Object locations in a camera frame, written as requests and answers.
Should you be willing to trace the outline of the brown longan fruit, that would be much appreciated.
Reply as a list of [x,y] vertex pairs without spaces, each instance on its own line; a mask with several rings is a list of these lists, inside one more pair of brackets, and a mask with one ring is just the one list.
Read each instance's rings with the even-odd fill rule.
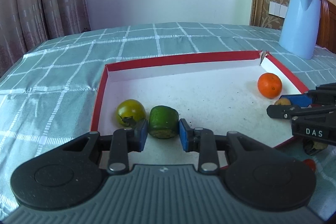
[[291,101],[288,98],[279,98],[274,105],[281,105],[281,106],[289,106],[291,105]]

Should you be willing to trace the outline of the red cherry tomato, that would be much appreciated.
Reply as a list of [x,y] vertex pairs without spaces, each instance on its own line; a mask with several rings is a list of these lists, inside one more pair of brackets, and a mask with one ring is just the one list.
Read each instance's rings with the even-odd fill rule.
[[303,161],[313,172],[316,171],[316,163],[312,159],[305,159]]

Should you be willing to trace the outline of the green cucumber piece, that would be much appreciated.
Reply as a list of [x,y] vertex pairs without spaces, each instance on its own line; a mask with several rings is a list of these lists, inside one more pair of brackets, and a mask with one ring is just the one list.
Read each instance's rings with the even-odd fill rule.
[[179,134],[179,113],[169,106],[155,106],[150,111],[148,133],[157,139],[170,139]]

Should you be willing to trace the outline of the large green tomato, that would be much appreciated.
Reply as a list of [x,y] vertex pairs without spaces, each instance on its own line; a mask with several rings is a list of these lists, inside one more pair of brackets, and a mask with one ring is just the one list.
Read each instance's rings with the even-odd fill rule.
[[316,155],[328,147],[326,143],[313,141],[311,139],[303,139],[302,145],[304,152],[309,156]]

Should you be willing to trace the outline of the orange tangerine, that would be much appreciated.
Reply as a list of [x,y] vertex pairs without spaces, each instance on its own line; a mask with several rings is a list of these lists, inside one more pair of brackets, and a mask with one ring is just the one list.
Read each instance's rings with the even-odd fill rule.
[[273,99],[280,95],[282,91],[282,82],[277,75],[273,73],[264,73],[258,78],[257,88],[261,95]]

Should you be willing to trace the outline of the red shallow cardboard tray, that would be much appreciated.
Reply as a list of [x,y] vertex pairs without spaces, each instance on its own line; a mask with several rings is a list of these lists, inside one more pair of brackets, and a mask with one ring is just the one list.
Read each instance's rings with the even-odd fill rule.
[[102,73],[91,130],[111,134],[118,126],[114,112],[127,99],[147,111],[165,105],[177,110],[191,127],[216,134],[238,131],[276,147],[292,139],[290,124],[266,114],[272,100],[257,88],[264,73],[280,77],[283,94],[307,87],[269,53],[233,51],[194,53],[107,64]]

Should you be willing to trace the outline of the light blue kettle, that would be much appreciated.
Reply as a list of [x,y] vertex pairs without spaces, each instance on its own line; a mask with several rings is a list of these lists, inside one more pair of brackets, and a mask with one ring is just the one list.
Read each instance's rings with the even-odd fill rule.
[[317,42],[321,0],[290,0],[279,44],[303,59],[311,59]]

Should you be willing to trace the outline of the wooden chair back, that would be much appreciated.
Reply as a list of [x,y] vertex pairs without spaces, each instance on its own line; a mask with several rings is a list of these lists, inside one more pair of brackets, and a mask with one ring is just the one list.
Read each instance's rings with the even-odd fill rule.
[[317,45],[336,53],[336,6],[329,0],[321,0]]

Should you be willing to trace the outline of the teal checked bedsheet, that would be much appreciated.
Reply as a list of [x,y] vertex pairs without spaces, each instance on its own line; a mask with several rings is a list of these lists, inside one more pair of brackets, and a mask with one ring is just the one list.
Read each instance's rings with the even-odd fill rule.
[[310,60],[278,45],[280,31],[255,26],[171,22],[87,31],[47,40],[1,77],[1,218],[17,208],[16,167],[89,131],[108,63],[201,52],[269,51],[307,88],[335,81],[335,54]]

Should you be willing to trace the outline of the green tomato in tray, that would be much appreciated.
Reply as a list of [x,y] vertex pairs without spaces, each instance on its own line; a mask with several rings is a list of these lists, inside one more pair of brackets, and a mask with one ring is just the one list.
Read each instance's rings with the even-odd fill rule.
[[116,108],[116,121],[124,127],[134,127],[137,122],[145,118],[145,108],[137,100],[125,100]]

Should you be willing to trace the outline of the pink patterned curtain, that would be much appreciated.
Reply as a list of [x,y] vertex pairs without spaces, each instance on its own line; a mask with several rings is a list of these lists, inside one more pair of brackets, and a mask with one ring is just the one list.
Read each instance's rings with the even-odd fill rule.
[[1,0],[1,74],[39,44],[90,28],[86,0]]

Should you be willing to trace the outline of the white wall switch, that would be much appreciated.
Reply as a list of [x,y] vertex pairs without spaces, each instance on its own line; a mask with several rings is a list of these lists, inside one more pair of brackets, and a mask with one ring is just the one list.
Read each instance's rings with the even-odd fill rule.
[[287,11],[288,11],[288,7],[286,5],[281,5],[279,3],[270,1],[268,14],[277,16],[280,18],[285,18]]

